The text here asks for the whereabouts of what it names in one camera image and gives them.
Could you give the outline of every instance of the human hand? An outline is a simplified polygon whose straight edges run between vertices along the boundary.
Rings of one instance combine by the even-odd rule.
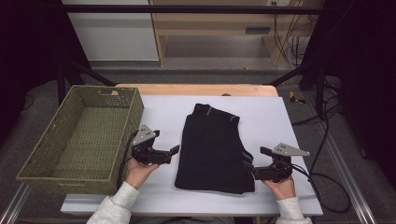
[[[145,165],[131,158],[128,160],[128,171],[125,182],[138,189],[159,166],[158,164]]]
[[[262,183],[264,183],[264,185],[266,185],[273,192],[277,201],[293,198],[296,196],[294,180],[291,176],[289,176],[287,179],[279,181],[278,183],[274,183],[271,180],[262,180]]]

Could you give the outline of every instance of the wire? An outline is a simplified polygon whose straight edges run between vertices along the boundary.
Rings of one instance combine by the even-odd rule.
[[[314,17],[314,15],[308,15],[308,19],[311,21],[318,21],[319,15],[316,15],[316,17]]]
[[[330,83],[326,78],[324,78],[324,84],[325,84],[325,88],[331,89],[332,91],[334,91],[336,94],[338,94],[340,92],[340,88],[335,87],[332,83]]]
[[[300,45],[302,45],[303,43],[300,44],[300,37],[299,37],[299,36],[293,37],[293,38],[291,39],[291,46],[290,46],[290,48],[291,48],[291,52],[292,52],[292,54],[294,55],[294,57],[299,58],[299,59],[302,59],[302,58],[304,57],[304,54],[303,54],[303,53],[299,53],[299,52],[298,52],[298,47],[299,47]]]
[[[319,174],[319,173],[312,173],[311,175],[309,175],[303,167],[301,167],[301,166],[299,166],[299,165],[296,165],[296,164],[293,164],[293,165],[292,165],[292,168],[293,168],[294,170],[296,170],[297,172],[299,172],[299,173],[305,175],[305,176],[308,178],[308,182],[311,183],[312,189],[314,190],[315,194],[316,194],[317,197],[318,197],[320,206],[322,206],[323,208],[325,208],[325,209],[327,209],[327,210],[329,210],[329,211],[331,211],[331,212],[338,213],[338,214],[343,214],[343,213],[346,213],[347,211],[349,211],[349,209],[350,209],[351,206],[352,206],[352,202],[350,201],[350,196],[349,196],[349,194],[347,193],[347,190],[344,188],[344,186],[342,186],[338,181],[336,181],[335,179],[329,177],[328,175],[323,175],[323,174]],[[330,208],[328,205],[324,204],[323,201],[322,201],[322,198],[321,198],[321,193],[319,192],[318,187],[317,187],[317,185],[315,184],[314,179],[312,178],[313,175],[317,175],[317,176],[321,176],[321,177],[324,177],[324,178],[326,178],[326,179],[329,179],[329,180],[331,180],[334,184],[336,184],[338,187],[340,187],[341,190],[342,190],[342,191],[345,193],[345,195],[346,195],[346,200],[347,200],[346,208],[341,209],[341,210],[337,210],[337,209]]]
[[[327,103],[329,103],[330,100],[335,98],[335,97],[336,96],[332,96],[327,101],[324,102],[324,110],[325,111],[327,110],[326,109]],[[323,149],[323,145],[324,145],[324,143],[326,141],[327,134],[329,133],[329,120],[328,120],[328,117],[327,117],[327,113],[323,113],[323,114],[324,114],[324,121],[326,122],[326,130],[325,130],[325,133],[323,134],[323,138],[322,138],[322,140],[320,142],[317,155],[315,155],[314,161],[312,162],[311,168],[309,169],[309,173],[313,173],[314,167],[315,167],[315,165],[317,163],[317,160],[318,160],[318,156],[320,155],[320,152]]]
[[[340,105],[340,104],[337,104],[337,105],[332,106],[330,109],[326,110],[325,113],[331,113],[330,116],[328,117],[328,119],[330,119],[331,117],[333,117],[334,115],[336,115],[338,112],[340,112],[340,108],[341,108],[341,105]],[[303,120],[295,121],[295,122],[293,122],[291,125],[292,125],[292,126],[296,126],[296,125],[302,125],[302,124],[316,124],[316,123],[320,123],[320,122],[323,122],[323,121],[324,121],[324,120],[321,120],[321,121],[317,121],[317,122],[308,122],[308,121],[311,121],[311,120],[313,120],[313,119],[319,119],[319,118],[320,118],[319,115],[315,115],[315,116],[312,116],[312,117],[310,117],[310,118],[308,118],[308,119],[303,119]]]
[[[305,26],[311,25],[311,24],[312,24],[312,21],[309,22],[309,23],[304,23],[303,25],[299,25],[299,26],[297,26],[297,27],[293,27],[291,30],[292,30],[292,31],[293,31],[293,30],[297,30],[298,28],[305,27]]]
[[[29,107],[35,102],[35,97],[34,97],[33,95],[27,94],[26,97],[28,97],[28,96],[29,96],[30,98],[32,98],[32,102],[30,102],[29,105],[27,105],[26,107],[24,107],[23,110],[29,108]]]
[[[274,40],[275,40],[275,44],[276,47],[279,49],[280,54],[282,54],[283,59],[286,61],[286,63],[290,64],[292,66],[292,63],[288,60],[288,58],[286,57],[284,46],[282,45],[282,41],[280,40],[279,34],[277,32],[277,15],[274,15]]]
[[[289,62],[291,62],[291,59],[290,59],[290,48],[289,48],[289,50],[288,50],[288,59],[289,59]],[[293,69],[295,69],[295,67],[294,67],[294,65],[291,63],[290,64],[290,66],[293,68]]]
[[[122,157],[122,163],[120,165],[120,169],[119,169],[119,176],[117,178],[117,188],[119,189],[121,187],[122,184],[122,174],[123,174],[123,170],[125,168],[125,164],[128,162],[128,160],[130,160],[132,157],[126,159],[127,155],[128,155],[128,151],[129,151],[129,147],[131,145],[132,139],[137,135],[138,130],[136,130],[135,132],[131,133],[131,135],[129,135],[128,141],[126,143],[126,147],[125,147],[125,151],[124,151],[124,155]]]
[[[314,171],[314,167],[315,167],[315,165],[316,165],[316,163],[317,163],[317,161],[318,161],[318,156],[320,155],[320,152],[321,152],[321,150],[323,149],[324,142],[325,142],[325,140],[326,140],[326,138],[327,138],[327,134],[328,134],[328,132],[329,132],[329,117],[328,117],[328,113],[329,113],[330,111],[332,111],[334,108],[336,108],[337,106],[339,106],[339,104],[337,104],[337,105],[334,105],[333,107],[331,107],[330,109],[327,109],[327,105],[328,105],[328,103],[330,102],[331,99],[334,99],[334,98],[336,98],[336,97],[337,97],[337,95],[335,94],[335,95],[333,95],[332,97],[330,97],[328,100],[326,100],[325,103],[324,103],[324,111],[325,111],[325,113],[324,113],[324,121],[326,122],[326,130],[325,130],[325,134],[323,135],[323,138],[322,138],[322,140],[321,140],[321,142],[320,142],[320,146],[319,146],[319,148],[318,148],[318,152],[317,152],[317,154],[316,154],[316,156],[315,156],[315,158],[314,158],[314,160],[313,160],[313,162],[312,162],[311,168],[310,168],[310,170],[309,170],[309,173],[310,173],[311,175],[310,175],[303,167],[301,167],[301,166],[299,166],[299,165],[293,164],[293,165],[292,165],[292,168],[293,168],[294,170],[298,171],[299,173],[305,175],[306,177],[308,177],[308,182],[311,183],[311,185],[312,185],[312,187],[313,187],[313,189],[314,189],[314,192],[317,194],[319,203],[320,203],[320,205],[321,205],[323,208],[325,208],[325,209],[327,209],[327,210],[329,210],[329,211],[331,211],[331,212],[334,212],[334,213],[342,214],[342,213],[346,213],[347,211],[349,211],[349,209],[350,209],[350,207],[351,207],[351,205],[352,205],[352,202],[351,202],[351,200],[350,200],[350,196],[349,196],[347,190],[344,188],[344,186],[343,186],[342,184],[340,184],[340,183],[339,183],[338,181],[336,181],[335,179],[329,177],[328,175],[323,175],[323,174],[319,174],[319,173],[314,173],[314,172],[313,172],[313,171]],[[346,208],[341,209],[341,210],[337,210],[337,209],[330,208],[328,205],[324,204],[323,201],[322,201],[322,199],[321,199],[321,194],[320,194],[320,192],[319,192],[319,190],[318,190],[318,187],[316,186],[315,181],[314,181],[314,179],[312,178],[312,176],[320,176],[320,177],[329,179],[329,180],[332,181],[334,184],[336,184],[339,188],[341,188],[341,190],[342,190],[342,191],[345,193],[345,195],[346,195],[346,199],[347,199]]]
[[[304,55],[303,54],[301,54],[301,55],[297,55],[295,52],[294,52],[294,36],[291,38],[291,45],[289,46],[289,61],[291,62],[291,59],[290,59],[290,51],[291,51],[291,53],[293,54],[293,56],[294,56],[294,58],[295,58],[295,60],[296,60],[296,62],[294,63],[294,65],[296,65],[296,66],[300,66],[300,64],[298,63],[298,59],[302,59],[301,57],[304,57]]]

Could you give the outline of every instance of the green basket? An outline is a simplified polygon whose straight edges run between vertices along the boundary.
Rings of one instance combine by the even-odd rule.
[[[73,86],[17,180],[51,193],[114,194],[143,110],[136,88]]]

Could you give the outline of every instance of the white table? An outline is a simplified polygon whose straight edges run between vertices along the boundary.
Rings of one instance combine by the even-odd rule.
[[[158,150],[169,150],[181,143],[185,118],[196,103],[210,104],[241,118],[238,126],[240,137],[245,149],[254,156],[255,166],[271,163],[270,157],[260,153],[260,147],[273,148],[281,142],[299,147],[280,97],[142,95],[142,99],[145,106],[142,123],[152,130],[161,131],[154,143]],[[132,208],[134,216],[258,217],[279,213],[274,196],[261,181],[255,181],[255,192],[242,195],[177,189],[174,183],[178,159],[177,154],[171,164],[162,165],[140,188],[141,194]],[[305,168],[301,157],[293,157],[292,162]],[[303,213],[306,216],[322,215],[307,178],[297,172],[293,172],[293,178]],[[104,197],[68,194],[61,211],[73,215],[92,214]]]

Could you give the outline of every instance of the black cable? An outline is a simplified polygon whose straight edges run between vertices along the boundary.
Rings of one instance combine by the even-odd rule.
[[[347,211],[349,211],[350,207],[352,206],[352,202],[350,201],[350,196],[349,196],[349,194],[347,193],[347,190],[344,188],[344,186],[343,186],[342,184],[340,184],[338,181],[336,181],[335,179],[329,177],[328,175],[323,175],[323,174],[319,174],[319,173],[312,173],[312,174],[311,174],[311,177],[312,177],[313,175],[321,176],[321,177],[324,177],[324,178],[326,178],[326,179],[331,180],[334,184],[336,184],[338,187],[340,187],[340,189],[341,189],[341,190],[345,193],[345,195],[346,195],[347,205],[346,205],[346,208],[345,208],[345,209],[342,209],[342,210],[333,209],[333,208],[330,208],[329,206],[323,204],[323,202],[320,202],[320,205],[321,205],[322,207],[324,207],[325,209],[327,209],[327,210],[329,210],[329,211],[331,211],[331,212],[334,212],[334,213],[338,213],[338,214],[343,214],[343,213],[346,213]]]
[[[316,17],[314,17],[314,15],[308,15],[308,19],[310,21],[318,21],[319,19],[319,15],[315,15]]]
[[[330,97],[327,101],[324,102],[324,111],[327,110],[327,109],[326,109],[326,108],[327,108],[327,103],[329,103],[330,100],[333,99],[333,98],[335,98],[335,97],[336,97],[336,96],[332,96],[332,97]],[[327,113],[323,113],[323,115],[324,115],[324,121],[325,121],[325,123],[326,123],[326,130],[325,130],[325,132],[324,132],[324,134],[323,134],[323,138],[322,138],[322,140],[321,140],[321,142],[320,142],[320,145],[319,145],[319,148],[318,148],[318,152],[317,152],[317,154],[315,155],[315,158],[314,158],[314,161],[312,162],[311,168],[309,169],[309,173],[310,173],[310,174],[313,173],[314,167],[315,167],[315,165],[316,165],[316,163],[317,163],[317,160],[318,160],[318,156],[320,155],[320,152],[321,152],[321,150],[323,149],[323,145],[324,145],[324,143],[325,143],[325,141],[326,141],[327,134],[329,133],[329,120],[328,120],[328,117],[327,117]]]
[[[280,40],[280,37],[279,37],[279,34],[278,34],[278,32],[277,32],[277,15],[275,14],[274,15],[274,40],[275,40],[275,44],[276,44],[276,47],[279,49],[279,51],[280,51],[280,54],[283,56],[283,59],[288,63],[288,64],[291,64],[291,62],[289,61],[289,59],[288,59],[288,57],[286,57],[286,54],[285,54],[285,51],[283,50],[283,45],[282,45],[282,41]]]
[[[332,106],[330,109],[327,109],[324,113],[331,113],[330,114],[330,116],[328,117],[328,118],[331,118],[331,117],[333,117],[335,114],[337,114],[338,112],[339,112],[339,109],[338,110],[336,110],[336,111],[332,111],[334,108],[336,108],[336,107],[340,107],[341,105],[340,104],[337,104],[337,105],[334,105],[334,106]],[[299,120],[299,121],[294,121],[291,125],[292,126],[296,126],[296,125],[302,125],[302,124],[314,124],[314,123],[320,123],[320,122],[323,122],[323,120],[321,120],[321,121],[318,121],[318,122],[310,122],[310,123],[308,123],[308,121],[311,121],[311,120],[313,120],[313,119],[319,119],[320,118],[320,116],[319,115],[314,115],[314,116],[312,116],[312,117],[310,117],[310,118],[308,118],[308,119],[303,119],[303,120]]]
[[[320,206],[322,206],[323,208],[325,208],[325,209],[327,209],[327,210],[329,210],[331,212],[338,213],[338,214],[343,214],[343,213],[346,213],[347,211],[349,211],[350,207],[352,206],[352,202],[350,201],[350,196],[347,193],[347,190],[344,188],[344,186],[342,186],[338,181],[336,181],[335,179],[329,177],[328,175],[323,175],[323,174],[319,174],[319,173],[312,173],[311,175],[309,175],[303,167],[301,167],[299,165],[296,165],[296,164],[293,164],[292,168],[294,170],[296,170],[297,172],[305,175],[308,178],[308,182],[311,183],[312,189],[314,190],[315,194],[318,197],[318,201],[320,203]],[[333,208],[330,208],[329,206],[327,206],[326,204],[323,203],[323,201],[321,199],[321,194],[320,194],[320,192],[318,190],[318,187],[315,184],[314,179],[312,178],[313,175],[317,175],[317,176],[321,176],[321,177],[327,178],[327,179],[331,180],[334,184],[336,184],[338,187],[341,188],[341,190],[345,193],[346,199],[347,199],[347,205],[346,205],[345,209],[342,209],[342,210],[333,209]]]
[[[299,66],[299,64],[298,64],[298,44],[299,44],[299,42],[300,42],[300,37],[297,36],[296,55],[295,55],[295,58],[296,58],[296,65],[297,65],[297,66]]]
[[[335,91],[337,94],[340,92],[340,88],[335,87],[332,83],[330,83],[326,78],[324,78],[324,86],[325,88],[331,89],[333,91]]]
[[[298,46],[299,45],[302,45],[303,43],[301,43],[300,44],[300,37],[299,36],[297,36],[298,37],[298,41],[299,42],[297,42],[297,44],[295,44],[294,45],[294,36],[291,38],[291,53],[292,53],[292,55],[295,57],[295,58],[299,58],[299,59],[302,59],[302,57],[304,57],[304,54],[303,53],[299,53],[298,52]]]
[[[335,91],[336,89],[333,89],[333,88],[331,88],[328,84],[324,84],[324,90],[326,91],[326,92],[328,92],[329,94],[331,94],[331,95],[336,95],[336,94],[338,94],[337,93],[337,91]]]
[[[324,102],[324,110],[325,110],[326,112],[328,112],[329,110],[332,110],[333,108],[335,108],[336,106],[339,105],[339,104],[338,104],[338,105],[335,105],[335,106],[333,106],[333,107],[332,107],[331,109],[329,109],[329,110],[327,109],[327,105],[328,105],[328,103],[330,102],[330,100],[331,100],[331,99],[334,99],[334,98],[336,98],[336,97],[337,97],[337,95],[333,95],[333,96],[330,97],[327,101]],[[323,175],[323,174],[319,174],[319,173],[314,173],[314,172],[313,172],[314,167],[315,167],[315,164],[316,164],[317,161],[318,161],[318,156],[320,155],[320,152],[321,152],[321,150],[323,149],[323,145],[324,145],[324,143],[325,143],[325,141],[326,141],[327,134],[328,134],[328,132],[329,132],[329,118],[328,118],[327,114],[328,114],[328,113],[324,113],[324,121],[326,122],[325,134],[323,134],[323,138],[322,138],[322,141],[320,142],[320,146],[319,146],[319,148],[318,148],[318,152],[317,152],[317,154],[316,154],[316,156],[315,156],[315,158],[314,158],[314,160],[313,160],[313,162],[312,162],[311,168],[310,168],[310,170],[309,170],[309,173],[310,173],[311,175],[309,175],[308,172],[307,172],[306,170],[304,170],[301,166],[298,166],[298,165],[293,164],[293,165],[292,165],[292,168],[293,168],[294,170],[300,172],[301,174],[305,175],[306,177],[308,177],[308,181],[312,184],[312,187],[313,187],[313,189],[314,189],[314,192],[317,194],[319,203],[320,203],[320,205],[321,205],[323,208],[325,208],[325,209],[327,209],[327,210],[329,210],[329,211],[331,211],[331,212],[334,212],[334,213],[342,214],[342,213],[346,213],[347,211],[349,211],[349,209],[350,209],[350,207],[351,207],[351,205],[352,205],[351,200],[350,200],[350,196],[349,196],[349,194],[347,193],[347,190],[344,188],[344,186],[342,186],[342,184],[340,184],[340,183],[339,183],[338,181],[336,181],[335,179],[333,179],[333,178],[331,178],[331,177],[329,177],[329,176],[327,176],[327,175]],[[322,200],[321,200],[321,195],[320,195],[320,193],[319,193],[319,191],[318,191],[318,188],[317,188],[317,186],[316,186],[316,184],[315,184],[314,179],[312,178],[313,175],[321,176],[321,177],[327,178],[327,179],[331,180],[334,184],[336,184],[338,187],[341,188],[341,190],[345,193],[346,199],[347,199],[347,206],[346,206],[345,209],[342,209],[342,210],[333,209],[333,208],[330,208],[329,206],[325,205],[325,204],[322,202]]]
[[[122,157],[122,162],[121,162],[120,169],[119,169],[119,176],[117,178],[117,188],[118,189],[121,187],[121,184],[122,184],[122,174],[123,174],[123,170],[125,168],[125,164],[128,162],[128,160],[130,160],[132,158],[132,157],[130,157],[130,158],[126,159],[132,139],[137,135],[137,132],[138,132],[138,130],[131,133],[131,135],[129,135],[128,141],[126,143],[125,152]]]
[[[291,46],[290,46],[290,48],[291,48],[291,54],[294,56],[294,58],[295,58],[295,60],[296,60],[296,63],[295,63],[295,65],[296,66],[299,66],[299,64],[298,64],[298,59],[299,59],[299,56],[298,56],[298,44],[296,44],[295,45],[296,46],[296,51],[294,52],[294,36],[291,38]]]
[[[30,102],[30,104],[29,105],[27,105],[26,107],[24,107],[23,108],[23,110],[25,110],[25,109],[27,109],[27,108],[29,108],[34,102],[35,102],[35,97],[33,96],[33,95],[31,95],[31,94],[27,94],[26,96],[29,96],[29,97],[31,97],[32,98],[32,102]]]
[[[303,24],[303,25],[300,25],[300,26],[297,26],[297,27],[293,27],[293,28],[291,29],[291,30],[293,31],[293,30],[296,30],[296,29],[298,29],[298,28],[301,28],[301,27],[304,27],[304,26],[309,25],[309,31],[308,31],[308,33],[306,34],[306,36],[305,36],[303,42],[302,42],[301,44],[299,44],[299,45],[302,45],[302,44],[305,42],[305,40],[309,37],[309,34],[312,32],[312,23],[313,23],[313,21],[310,20],[309,23],[305,23],[305,24]]]

